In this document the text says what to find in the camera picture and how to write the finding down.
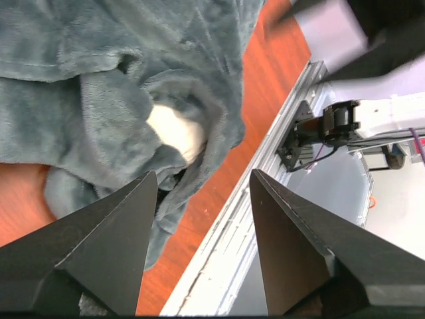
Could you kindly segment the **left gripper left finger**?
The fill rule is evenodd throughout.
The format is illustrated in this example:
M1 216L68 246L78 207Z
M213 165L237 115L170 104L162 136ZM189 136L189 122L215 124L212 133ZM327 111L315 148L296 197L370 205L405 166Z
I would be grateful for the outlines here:
M1 313L135 314L157 200L153 172L1 248Z

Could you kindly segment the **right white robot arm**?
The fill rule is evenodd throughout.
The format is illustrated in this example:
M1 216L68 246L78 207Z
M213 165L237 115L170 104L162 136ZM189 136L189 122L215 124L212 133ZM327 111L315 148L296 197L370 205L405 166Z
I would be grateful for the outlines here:
M423 1L348 1L367 38L368 51L318 83L385 76L424 55ZM322 143L339 147L371 141L390 132L424 127L419 96L334 103L322 116L296 120L284 140L287 149Z

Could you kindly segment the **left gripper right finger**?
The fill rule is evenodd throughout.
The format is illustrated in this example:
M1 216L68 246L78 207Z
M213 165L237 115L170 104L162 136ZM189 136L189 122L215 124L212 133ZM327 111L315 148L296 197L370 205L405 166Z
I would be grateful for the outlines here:
M421 316L424 261L259 169L250 197L271 316Z

